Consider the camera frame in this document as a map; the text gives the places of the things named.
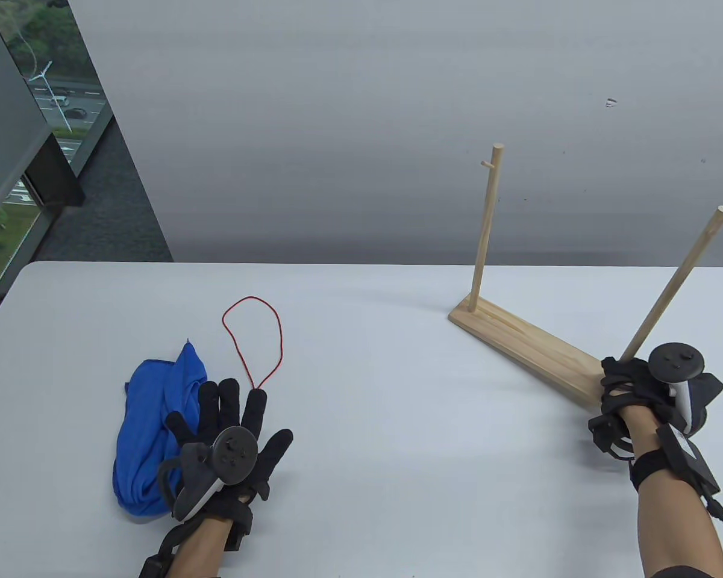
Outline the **person's left hand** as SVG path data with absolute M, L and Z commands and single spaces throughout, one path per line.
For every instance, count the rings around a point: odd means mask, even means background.
M 259 449 L 267 393 L 251 389 L 240 407 L 240 387 L 234 378 L 202 384 L 198 400 L 195 430 L 180 412 L 166 417 L 180 453 L 160 464 L 158 487 L 185 532 L 207 518 L 232 522 L 225 550 L 234 552 L 251 531 L 251 502 L 269 498 L 269 479 L 292 445 L 293 433 L 282 429 Z

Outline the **person's right hand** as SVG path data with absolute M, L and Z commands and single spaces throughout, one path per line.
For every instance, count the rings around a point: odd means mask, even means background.
M 621 417 L 621 411 L 626 408 L 646 408 L 661 424 L 686 428 L 687 423 L 677 408 L 675 394 L 671 393 L 667 383 L 651 374 L 646 361 L 632 358 L 620 362 L 607 357 L 601 365 L 604 371 L 600 382 L 601 415 L 587 422 L 593 443 L 600 451 L 621 461 L 635 459 L 628 422 Z

